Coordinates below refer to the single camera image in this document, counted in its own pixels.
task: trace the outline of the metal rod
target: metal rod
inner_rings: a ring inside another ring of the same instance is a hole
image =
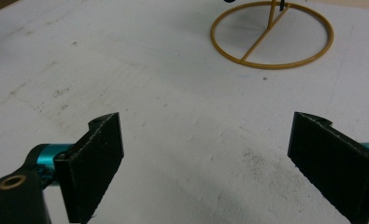
[[[271,10],[269,11],[269,20],[268,20],[268,29],[271,29],[272,22],[274,21],[274,13],[275,13],[275,6],[277,5],[277,0],[272,0],[271,3]]]
[[[286,6],[286,8],[277,16],[277,19],[274,20],[271,23],[271,27],[268,27],[263,34],[260,36],[260,38],[256,41],[256,43],[251,46],[251,48],[248,50],[248,52],[245,54],[245,56],[243,56],[243,58],[241,59],[241,61],[245,61],[246,58],[250,55],[250,53],[255,50],[257,48],[257,46],[263,41],[263,39],[266,37],[266,35],[268,35],[269,31],[272,30],[272,28],[277,24],[277,22],[280,20],[280,18],[287,12],[287,10],[290,8],[291,4],[288,4]]]

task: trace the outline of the dirty white surface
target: dirty white surface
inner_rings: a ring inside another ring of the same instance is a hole
[[[0,177],[35,145],[76,142],[89,120],[118,111],[125,158],[91,223],[348,224],[287,149],[294,111],[369,142],[369,10],[297,2],[325,16],[335,40],[314,63],[280,71],[212,47],[213,20],[240,1],[21,0],[1,10]],[[287,20],[306,27],[303,16]],[[237,18],[237,29],[255,19]],[[272,36],[260,60],[325,38],[287,29],[288,42]],[[52,222],[68,223],[60,190],[44,194]]]

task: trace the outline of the bolt hole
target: bolt hole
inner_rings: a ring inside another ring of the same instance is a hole
[[[0,189],[15,189],[26,180],[25,175],[14,175],[0,183]]]

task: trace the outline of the black plastic part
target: black plastic part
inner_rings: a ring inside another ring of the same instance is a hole
[[[36,166],[39,154],[41,153],[42,149],[44,149],[44,147],[46,147],[47,145],[48,144],[40,144],[36,147],[33,147],[32,150],[30,150],[29,154],[27,154],[24,164],[17,171],[32,170]]]
[[[50,224],[39,175],[17,171],[0,178],[0,224]]]
[[[89,127],[78,142],[54,159],[71,223],[91,219],[123,158],[118,113],[94,119]]]
[[[353,224],[369,221],[369,149],[327,119],[295,112],[289,157]]]
[[[285,0],[280,0],[280,9],[279,9],[279,11],[283,11],[283,9],[284,9],[284,5],[285,5]]]

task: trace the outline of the circular metal frame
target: circular metal frame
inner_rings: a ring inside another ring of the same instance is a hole
[[[8,177],[7,179],[1,181],[0,189],[15,189],[17,186],[20,186],[26,180],[25,175],[13,175]]]
[[[327,50],[330,48],[330,46],[333,43],[334,40],[334,31],[333,31],[333,27],[332,25],[327,21],[326,18],[324,18],[322,15],[320,15],[317,11],[314,11],[308,7],[303,7],[300,5],[296,5],[293,3],[285,3],[285,7],[287,7],[287,9],[289,7],[295,8],[297,10],[303,11],[311,16],[313,16],[316,20],[319,20],[324,28],[326,29],[327,35],[328,35],[328,39],[326,42],[326,45],[324,46],[324,48],[317,54],[315,54],[312,57],[309,57],[307,59],[301,60],[299,62],[295,62],[295,63],[277,63],[277,64],[265,64],[265,63],[252,63],[252,62],[248,62],[244,59],[238,59],[235,58],[234,56],[228,54],[227,52],[225,52],[217,43],[216,38],[215,38],[215,32],[216,32],[216,27],[219,25],[219,23],[228,15],[236,12],[237,10],[246,8],[246,7],[257,7],[257,6],[272,6],[273,2],[255,2],[255,3],[248,3],[248,4],[244,4],[238,7],[233,7],[227,11],[225,11],[224,13],[222,13],[221,15],[219,15],[216,20],[213,22],[213,25],[211,27],[210,30],[210,37],[211,37],[211,41],[213,46],[216,48],[216,50],[225,58],[227,58],[228,60],[231,60],[234,63],[239,63],[245,66],[249,66],[249,67],[254,67],[254,68],[261,68],[261,69],[287,69],[287,68],[294,68],[294,67],[298,67],[298,66],[302,66],[308,63],[312,63],[315,60],[317,60],[319,57],[321,57],[325,52],[327,52]]]

